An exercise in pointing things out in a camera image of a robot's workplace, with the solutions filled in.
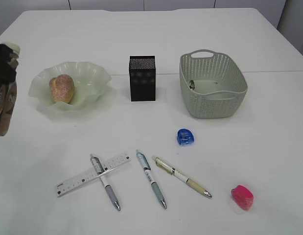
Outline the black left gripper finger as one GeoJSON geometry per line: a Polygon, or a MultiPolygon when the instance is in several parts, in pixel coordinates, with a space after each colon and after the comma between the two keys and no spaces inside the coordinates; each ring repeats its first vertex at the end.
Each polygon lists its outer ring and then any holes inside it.
{"type": "Polygon", "coordinates": [[[16,80],[17,60],[15,53],[5,44],[0,44],[0,82],[13,83],[16,80]]]}

